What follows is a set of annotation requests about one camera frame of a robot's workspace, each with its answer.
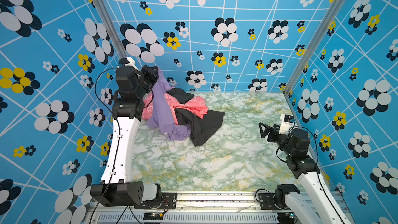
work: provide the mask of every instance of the blue wall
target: blue wall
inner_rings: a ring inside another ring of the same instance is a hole
[[[90,185],[100,181],[112,124],[90,80],[119,58],[109,50],[94,6],[88,0],[0,0],[2,224],[68,223],[72,216],[79,222]],[[86,29],[99,45],[94,54],[83,42]],[[99,80],[99,95],[115,88],[113,74]],[[105,94],[109,103],[112,93]]]
[[[356,223],[398,222],[397,6],[346,0],[288,94]]]
[[[105,1],[138,67],[159,66],[172,85],[187,91],[280,91],[333,0]],[[158,45],[146,34],[148,41],[137,43],[140,34],[125,33],[143,24],[155,32]],[[253,87],[256,78],[267,86]]]

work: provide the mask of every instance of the green marble surface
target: green marble surface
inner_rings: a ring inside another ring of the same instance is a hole
[[[195,95],[209,109],[225,112],[222,127],[195,147],[189,138],[168,140],[143,120],[132,159],[135,180],[160,183],[163,191],[274,191],[281,183],[302,189],[276,157],[277,145],[262,139],[258,128],[259,122],[272,126],[281,122],[281,114],[291,114],[282,93]]]

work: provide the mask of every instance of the dark gray garment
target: dark gray garment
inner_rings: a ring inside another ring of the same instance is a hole
[[[199,118],[187,109],[175,108],[179,125],[191,126],[191,139],[194,146],[201,146],[221,127],[225,112],[208,110]]]
[[[181,88],[172,88],[169,91],[166,91],[166,93],[176,98],[180,104],[185,104],[195,97],[193,93],[186,93]]]

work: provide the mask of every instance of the pink patterned fabric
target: pink patterned fabric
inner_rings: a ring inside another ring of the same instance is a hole
[[[191,111],[193,114],[200,118],[203,118],[203,116],[207,114],[208,108],[206,106],[205,100],[202,97],[195,96],[193,99],[185,104],[180,104],[176,98],[169,95],[168,93],[164,93],[164,97],[172,112],[174,123],[177,125],[178,121],[176,118],[176,113],[174,112],[175,108],[187,109],[188,111]],[[150,92],[144,100],[144,105],[146,106],[151,100],[152,92]],[[151,104],[147,108],[144,108],[144,111],[142,112],[142,119],[149,119],[152,116],[152,106],[153,103],[151,102]]]

